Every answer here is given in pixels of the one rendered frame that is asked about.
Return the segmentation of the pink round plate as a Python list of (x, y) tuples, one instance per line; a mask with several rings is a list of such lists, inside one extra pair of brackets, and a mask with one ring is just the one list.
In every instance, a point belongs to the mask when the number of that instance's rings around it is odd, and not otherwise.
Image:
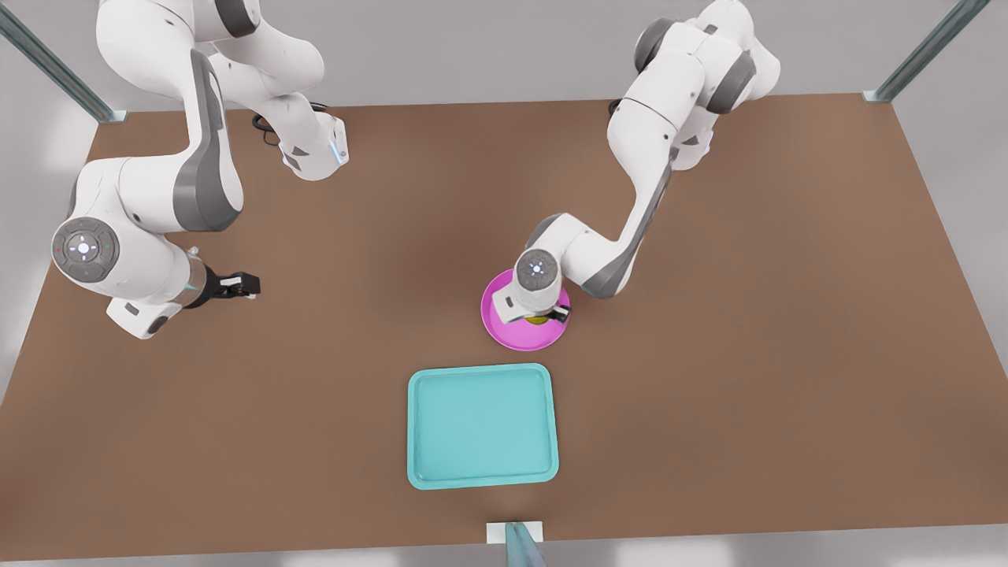
[(497, 274), (483, 291), (481, 298), (481, 320), (490, 337), (501, 345), (515, 351), (532, 352), (554, 344), (568, 329), (568, 323), (547, 319), (541, 325), (533, 325), (525, 319), (505, 323), (498, 316), (492, 295), (511, 284), (512, 269)]

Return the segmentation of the teal rectangular tray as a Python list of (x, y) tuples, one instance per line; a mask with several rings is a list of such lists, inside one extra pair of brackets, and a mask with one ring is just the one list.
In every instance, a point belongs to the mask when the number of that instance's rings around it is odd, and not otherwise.
[(408, 381), (406, 475), (418, 491), (536, 484), (558, 470), (543, 364), (425, 369)]

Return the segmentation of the silver frame post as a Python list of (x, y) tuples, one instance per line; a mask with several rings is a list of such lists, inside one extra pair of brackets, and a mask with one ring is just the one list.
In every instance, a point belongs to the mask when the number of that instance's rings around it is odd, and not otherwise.
[(548, 567), (539, 545), (543, 539), (541, 521), (509, 521), (486, 524), (487, 544), (504, 544), (507, 567)]
[(872, 104), (893, 102), (991, 1), (958, 0), (925, 39), (897, 65), (879, 87), (862, 92), (862, 99)]
[(53, 80), (65, 94), (98, 123), (121, 124), (126, 121), (126, 111), (114, 110), (105, 104), (18, 16), (1, 3), (0, 35), (31, 61), (44, 76)]

